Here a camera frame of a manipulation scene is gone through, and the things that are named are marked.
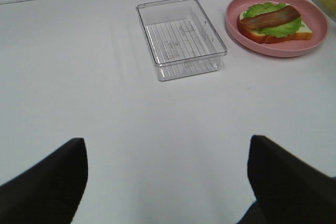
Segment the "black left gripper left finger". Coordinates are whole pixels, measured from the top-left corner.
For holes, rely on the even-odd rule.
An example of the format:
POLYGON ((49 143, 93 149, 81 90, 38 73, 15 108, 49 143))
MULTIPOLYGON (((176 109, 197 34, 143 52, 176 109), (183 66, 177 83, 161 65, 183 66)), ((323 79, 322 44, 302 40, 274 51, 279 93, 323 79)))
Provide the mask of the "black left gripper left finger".
POLYGON ((71 223, 87 181, 85 141, 73 138, 1 185, 1 223, 71 223))

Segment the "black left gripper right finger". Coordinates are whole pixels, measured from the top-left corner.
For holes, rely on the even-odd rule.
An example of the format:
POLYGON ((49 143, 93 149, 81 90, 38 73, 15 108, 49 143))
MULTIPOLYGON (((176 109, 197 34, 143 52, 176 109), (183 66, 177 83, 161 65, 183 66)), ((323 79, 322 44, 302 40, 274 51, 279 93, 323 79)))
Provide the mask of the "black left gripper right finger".
POLYGON ((239 223, 335 223, 335 178, 265 136, 250 140, 247 177, 256 200, 239 223))

